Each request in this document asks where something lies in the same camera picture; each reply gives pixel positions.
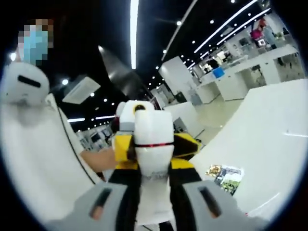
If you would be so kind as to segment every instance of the red stripe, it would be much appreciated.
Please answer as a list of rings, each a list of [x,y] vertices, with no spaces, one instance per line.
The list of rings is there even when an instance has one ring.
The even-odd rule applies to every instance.
[[[161,147],[161,146],[167,146],[167,145],[173,145],[173,143],[155,143],[155,144],[135,144],[136,148],[154,148],[154,147]]]

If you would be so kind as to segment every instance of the blue face mask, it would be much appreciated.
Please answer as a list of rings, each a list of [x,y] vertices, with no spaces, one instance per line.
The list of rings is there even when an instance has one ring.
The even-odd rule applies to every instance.
[[[20,50],[23,62],[36,65],[36,61],[47,59],[48,31],[31,29],[29,36],[24,36],[24,47]]]

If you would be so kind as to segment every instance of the floor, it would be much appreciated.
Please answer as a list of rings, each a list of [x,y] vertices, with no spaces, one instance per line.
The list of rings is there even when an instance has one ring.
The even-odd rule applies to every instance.
[[[219,95],[213,102],[195,106],[199,121],[205,130],[197,137],[207,145],[225,126],[243,100],[225,102]]]

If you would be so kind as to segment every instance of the human arm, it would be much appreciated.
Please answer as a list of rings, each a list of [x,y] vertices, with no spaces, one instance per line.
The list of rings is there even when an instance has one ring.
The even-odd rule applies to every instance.
[[[84,150],[80,155],[94,172],[115,169],[118,164],[112,148],[105,148],[96,153]]]

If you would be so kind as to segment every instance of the black ceiling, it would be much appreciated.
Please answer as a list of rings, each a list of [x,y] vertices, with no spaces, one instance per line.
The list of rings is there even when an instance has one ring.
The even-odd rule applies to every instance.
[[[155,88],[162,78],[156,66],[162,64],[163,50],[175,32],[193,0],[140,0],[137,25],[137,69],[147,87]],[[180,26],[164,61],[178,55],[197,61],[201,52],[208,50],[205,45],[195,56],[193,51],[221,24],[250,0],[198,0]],[[130,67],[129,42],[129,0],[87,0],[60,1],[47,6],[30,8],[27,18],[54,19],[54,49],[48,54],[48,61],[41,68],[46,72],[53,89],[61,88],[63,78],[74,80],[80,74],[87,74],[97,81],[101,88],[94,97],[81,105],[61,103],[63,90],[56,91],[56,99],[68,118],[86,118],[86,122],[73,124],[73,128],[85,129],[92,126],[90,119],[96,116],[113,115],[120,101],[128,98],[110,82],[98,45],[107,48],[127,67]],[[260,12],[257,4],[246,10],[231,22],[233,25],[249,19]],[[220,34],[209,44],[216,44]]]

